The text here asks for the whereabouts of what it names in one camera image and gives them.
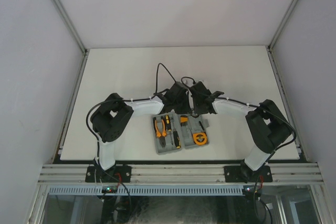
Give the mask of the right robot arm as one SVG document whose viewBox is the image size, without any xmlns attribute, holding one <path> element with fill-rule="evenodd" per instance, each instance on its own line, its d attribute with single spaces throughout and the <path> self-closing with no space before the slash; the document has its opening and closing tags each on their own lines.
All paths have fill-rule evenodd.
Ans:
<svg viewBox="0 0 336 224">
<path fill-rule="evenodd" d="M 240 163 L 240 177 L 244 182 L 259 177 L 260 170 L 275 152 L 297 138 L 296 130 L 272 100 L 266 99 L 258 105 L 238 101 L 224 96 L 221 91 L 210 92 L 201 81 L 188 90 L 197 115 L 232 113 L 245 117 L 254 146 Z"/>
</svg>

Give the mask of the aluminium front rail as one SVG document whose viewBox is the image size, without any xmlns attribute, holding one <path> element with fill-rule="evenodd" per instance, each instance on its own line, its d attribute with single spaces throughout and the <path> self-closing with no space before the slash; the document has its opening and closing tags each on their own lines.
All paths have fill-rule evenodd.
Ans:
<svg viewBox="0 0 336 224">
<path fill-rule="evenodd" d="M 125 184 L 183 185 L 183 184 L 243 184 L 237 164 L 130 164 L 119 165 L 114 172 Z M 323 184 L 316 163 L 276 163 L 265 166 L 260 173 L 266 185 Z M 87 164 L 44 165 L 38 179 L 45 185 L 81 185 L 107 183 L 109 177 Z"/>
</svg>

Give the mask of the grey plastic tool case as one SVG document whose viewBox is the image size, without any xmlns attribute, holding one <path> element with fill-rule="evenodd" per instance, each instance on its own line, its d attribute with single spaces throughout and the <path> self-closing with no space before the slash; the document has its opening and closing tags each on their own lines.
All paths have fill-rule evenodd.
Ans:
<svg viewBox="0 0 336 224">
<path fill-rule="evenodd" d="M 169 115 L 171 118 L 171 123 L 172 123 L 172 132 L 167 132 L 167 137 L 165 138 L 166 140 L 166 147 L 162 148 L 159 144 L 159 139 L 156 138 L 155 136 L 155 130 L 154 130 L 154 125 L 153 125 L 153 119 L 157 118 L 158 120 L 158 127 L 161 128 L 161 118 L 164 119 L 165 122 L 165 115 Z M 188 116 L 188 127 L 181 127 L 180 125 L 180 116 L 181 115 L 187 115 Z M 155 148 L 156 152 L 159 155 L 164 155 L 168 153 L 174 153 L 182 150 L 183 148 L 185 149 L 193 149 L 193 148 L 200 148 L 200 147 L 205 147 L 210 144 L 209 137 L 207 134 L 207 128 L 209 127 L 209 123 L 207 119 L 204 119 L 201 115 L 198 118 L 192 117 L 190 114 L 176 114 L 175 112 L 169 112 L 169 113 L 164 113 L 164 114 L 158 114 L 154 115 L 151 117 L 152 120 L 152 125 L 153 125 L 153 135 L 154 135 L 154 142 L 155 142 Z M 204 132 L 202 131 L 202 128 L 199 125 L 199 121 L 203 123 L 203 126 L 205 128 L 205 133 L 208 138 L 208 142 L 205 145 L 196 145 L 193 141 L 193 134 L 194 133 L 199 133 L 199 132 Z M 177 149 L 174 145 L 174 139 L 173 139 L 173 131 L 177 131 L 180 141 L 181 141 L 181 148 Z"/>
</svg>

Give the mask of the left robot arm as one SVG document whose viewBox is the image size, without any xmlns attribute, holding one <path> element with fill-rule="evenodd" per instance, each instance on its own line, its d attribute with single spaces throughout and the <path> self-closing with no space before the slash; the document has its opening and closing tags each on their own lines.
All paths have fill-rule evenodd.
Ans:
<svg viewBox="0 0 336 224">
<path fill-rule="evenodd" d="M 113 180 L 116 161 L 104 161 L 104 150 L 114 148 L 131 118 L 143 115 L 165 114 L 171 111 L 188 113 L 190 109 L 188 86 L 175 82 L 169 89 L 155 92 L 151 97 L 125 100 L 117 93 L 94 105 L 86 115 L 86 126 L 96 138 L 97 154 L 93 160 L 97 176 L 103 182 Z"/>
</svg>

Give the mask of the orange tape measure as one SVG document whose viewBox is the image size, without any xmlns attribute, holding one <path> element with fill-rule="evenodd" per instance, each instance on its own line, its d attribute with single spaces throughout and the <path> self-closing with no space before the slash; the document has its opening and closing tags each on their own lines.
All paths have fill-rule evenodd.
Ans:
<svg viewBox="0 0 336 224">
<path fill-rule="evenodd" d="M 208 138 L 205 132 L 199 132 L 193 134 L 193 141 L 196 145 L 205 145 L 208 142 Z"/>
</svg>

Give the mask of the aluminium frame post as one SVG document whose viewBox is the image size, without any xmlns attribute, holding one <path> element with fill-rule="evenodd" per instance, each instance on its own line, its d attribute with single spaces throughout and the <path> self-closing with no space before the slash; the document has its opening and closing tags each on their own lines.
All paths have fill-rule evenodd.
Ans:
<svg viewBox="0 0 336 224">
<path fill-rule="evenodd" d="M 52 4 L 54 5 L 56 11 L 58 12 L 61 20 L 64 22 L 66 28 L 68 29 L 71 37 L 73 38 L 73 40 L 76 42 L 79 50 L 81 51 L 81 53 L 85 56 L 87 53 L 87 49 L 84 45 L 84 43 L 82 42 L 71 18 L 69 17 L 66 9 L 64 8 L 64 5 L 62 4 L 61 0 L 51 0 Z"/>
<path fill-rule="evenodd" d="M 269 45 L 268 45 L 268 50 L 272 50 L 278 39 L 280 38 L 283 30 L 285 29 L 289 19 L 291 18 L 293 12 L 295 11 L 295 8 L 297 7 L 298 3 L 299 3 L 300 0 L 291 0 L 288 8 L 286 9 L 286 12 L 283 16 L 283 18 L 281 19 L 281 22 L 279 23 L 277 29 L 276 29 L 276 32 L 274 33 Z"/>
</svg>

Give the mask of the right aluminium frame post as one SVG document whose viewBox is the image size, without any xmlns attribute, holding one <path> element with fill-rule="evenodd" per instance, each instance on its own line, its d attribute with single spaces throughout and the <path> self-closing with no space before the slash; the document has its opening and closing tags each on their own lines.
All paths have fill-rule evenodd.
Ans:
<svg viewBox="0 0 336 224">
<path fill-rule="evenodd" d="M 288 8 L 286 9 L 286 12 L 283 16 L 283 18 L 281 19 L 281 22 L 279 23 L 277 29 L 276 29 L 276 32 L 274 33 L 269 45 L 268 45 L 268 50 L 272 50 L 278 39 L 280 38 L 283 30 L 285 29 L 289 19 L 291 18 L 293 12 L 295 11 L 295 8 L 297 7 L 298 3 L 299 3 L 300 0 L 291 0 Z"/>
</svg>

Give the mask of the hex key set orange holder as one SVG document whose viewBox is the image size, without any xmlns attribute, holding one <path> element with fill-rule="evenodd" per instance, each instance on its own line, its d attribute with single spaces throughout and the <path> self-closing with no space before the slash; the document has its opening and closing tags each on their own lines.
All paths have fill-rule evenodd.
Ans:
<svg viewBox="0 0 336 224">
<path fill-rule="evenodd" d="M 187 115 L 180 116 L 180 125 L 181 127 L 188 127 L 188 116 Z"/>
</svg>

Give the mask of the orange handled pliers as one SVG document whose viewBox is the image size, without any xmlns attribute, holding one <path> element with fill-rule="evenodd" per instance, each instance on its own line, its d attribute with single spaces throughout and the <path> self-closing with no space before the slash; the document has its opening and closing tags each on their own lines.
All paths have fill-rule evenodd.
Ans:
<svg viewBox="0 0 336 224">
<path fill-rule="evenodd" d="M 157 118 L 153 119 L 155 136 L 156 136 L 156 138 L 159 139 L 160 146 L 162 148 L 165 148 L 166 147 L 166 140 L 165 140 L 165 138 L 167 137 L 167 132 L 166 132 L 166 127 L 165 127 L 164 119 L 161 118 L 160 122 L 161 122 L 161 128 L 158 127 L 158 120 L 157 120 Z"/>
</svg>

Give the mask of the black yellow screwdriver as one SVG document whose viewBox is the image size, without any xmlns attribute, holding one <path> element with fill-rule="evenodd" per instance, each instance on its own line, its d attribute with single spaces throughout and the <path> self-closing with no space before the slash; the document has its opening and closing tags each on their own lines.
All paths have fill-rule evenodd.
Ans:
<svg viewBox="0 0 336 224">
<path fill-rule="evenodd" d="M 173 131 L 173 139 L 174 139 L 174 145 L 177 149 L 181 148 L 181 141 L 179 138 L 178 132 L 175 130 Z"/>
<path fill-rule="evenodd" d="M 165 115 L 165 128 L 167 132 L 172 132 L 172 123 L 169 115 Z"/>
</svg>

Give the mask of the left aluminium frame post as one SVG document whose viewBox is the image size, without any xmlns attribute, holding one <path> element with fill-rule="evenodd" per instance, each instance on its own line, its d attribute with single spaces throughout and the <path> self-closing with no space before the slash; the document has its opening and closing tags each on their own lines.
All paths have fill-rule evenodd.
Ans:
<svg viewBox="0 0 336 224">
<path fill-rule="evenodd" d="M 76 42 L 79 50 L 81 51 L 81 53 L 85 56 L 87 53 L 87 49 L 84 45 L 84 43 L 82 42 L 71 18 L 69 17 L 66 9 L 64 8 L 64 5 L 62 4 L 61 0 L 51 0 L 52 4 L 54 5 L 56 11 L 58 12 L 61 20 L 64 22 L 66 28 L 68 29 L 71 37 L 73 38 L 73 40 Z"/>
</svg>

